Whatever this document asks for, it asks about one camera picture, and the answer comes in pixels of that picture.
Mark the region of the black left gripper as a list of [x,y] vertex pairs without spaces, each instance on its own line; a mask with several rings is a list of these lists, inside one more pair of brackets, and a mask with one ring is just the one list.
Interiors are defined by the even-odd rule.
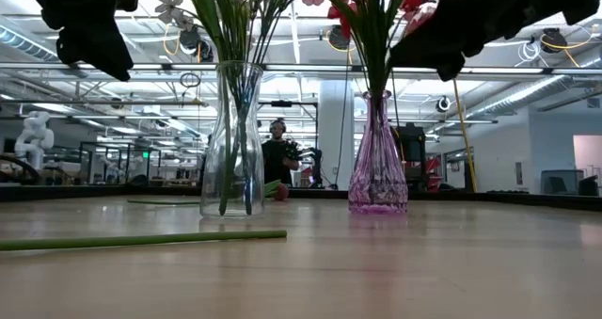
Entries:
[[[36,0],[42,20],[52,29],[60,29],[89,12],[97,11],[102,19],[113,18],[116,10],[132,12],[138,0]],[[56,41],[58,58],[67,65],[85,62],[119,81],[128,81],[134,63],[121,34],[116,29],[62,29]]]

